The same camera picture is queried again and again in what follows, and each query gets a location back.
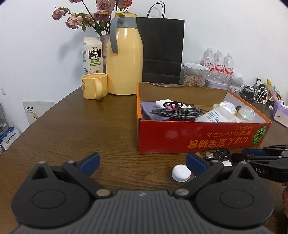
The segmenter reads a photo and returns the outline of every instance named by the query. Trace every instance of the bottle label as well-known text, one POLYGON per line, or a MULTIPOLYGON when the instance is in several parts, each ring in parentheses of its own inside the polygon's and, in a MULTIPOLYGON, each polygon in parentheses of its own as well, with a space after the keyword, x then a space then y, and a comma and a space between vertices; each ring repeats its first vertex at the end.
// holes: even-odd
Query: bottle label
POLYGON ((197 119, 195 119, 195 122, 229 122, 228 119, 226 119, 223 115, 221 115, 218 111, 212 110, 208 113, 201 115, 197 119))
POLYGON ((209 68, 209 71, 214 70, 214 63, 211 63, 210 61, 204 61, 204 66, 209 68))
POLYGON ((225 67, 225 74, 232 75, 233 74, 233 68, 232 67, 225 67))
POLYGON ((216 63, 214 66, 214 71, 223 73, 224 72, 224 64, 216 63))

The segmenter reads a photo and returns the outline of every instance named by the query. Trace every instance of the human hand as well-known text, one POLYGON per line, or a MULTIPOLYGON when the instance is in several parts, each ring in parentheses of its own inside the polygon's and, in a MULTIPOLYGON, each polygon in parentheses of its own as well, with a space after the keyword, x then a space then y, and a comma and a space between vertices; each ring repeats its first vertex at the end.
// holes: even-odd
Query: human hand
POLYGON ((282 193, 282 199, 283 199, 283 213, 288 217, 288 191, 287 188, 284 189, 282 193))

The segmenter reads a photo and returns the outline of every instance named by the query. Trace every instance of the blue gripper pad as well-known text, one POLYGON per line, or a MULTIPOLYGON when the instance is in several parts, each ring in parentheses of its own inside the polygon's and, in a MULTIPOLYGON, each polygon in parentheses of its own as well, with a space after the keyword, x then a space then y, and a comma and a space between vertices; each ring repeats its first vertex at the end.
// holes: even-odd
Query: blue gripper pad
POLYGON ((194 176, 200 175, 202 172, 207 170, 210 165, 211 164, 209 162, 194 153, 186 154, 186 166, 194 174, 194 176))
POLYGON ((78 168, 84 174, 91 176, 100 166, 100 154, 92 153, 78 162, 78 168))
POLYGON ((253 154, 254 156, 266 156, 265 152, 261 149, 243 149, 242 154, 253 154))

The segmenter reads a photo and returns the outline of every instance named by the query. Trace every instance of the orange box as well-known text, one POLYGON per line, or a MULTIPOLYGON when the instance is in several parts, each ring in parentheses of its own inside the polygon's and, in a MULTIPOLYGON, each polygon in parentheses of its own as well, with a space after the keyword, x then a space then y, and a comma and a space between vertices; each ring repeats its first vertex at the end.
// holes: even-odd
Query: orange box
POLYGON ((271 121, 251 104, 229 90, 153 84, 137 84, 138 153, 170 154, 206 151, 217 148, 258 146, 271 121), (214 103, 229 101, 234 106, 249 106, 255 111, 256 123, 214 123, 187 121, 155 121, 142 115, 142 101, 169 98, 195 107, 212 110, 214 103))

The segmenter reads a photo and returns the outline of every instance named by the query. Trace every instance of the pink rose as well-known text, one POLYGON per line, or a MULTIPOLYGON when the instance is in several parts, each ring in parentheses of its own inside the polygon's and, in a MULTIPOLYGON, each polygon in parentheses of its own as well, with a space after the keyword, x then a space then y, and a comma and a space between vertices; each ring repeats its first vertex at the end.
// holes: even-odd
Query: pink rose
POLYGON ((52 18, 53 18, 53 20, 59 20, 64 15, 65 15, 65 11, 55 10, 55 11, 53 11, 52 18))
POLYGON ((65 23, 71 29, 78 29, 78 25, 83 26, 82 21, 83 18, 81 16, 76 16, 74 13, 72 13, 71 17, 69 17, 65 23))
POLYGON ((96 12, 94 14, 94 17, 96 20, 102 20, 102 21, 109 21, 110 20, 108 12, 102 12, 102 13, 96 12))
POLYGON ((94 20, 93 20, 93 18, 91 17, 90 14, 87 14, 85 18, 88 20, 88 23, 95 24, 95 22, 94 22, 94 20))
POLYGON ((132 0, 117 0, 117 7, 119 9, 127 8, 132 5, 132 0))
POLYGON ((112 14, 116 5, 116 0, 98 0, 97 9, 99 12, 108 12, 112 14))

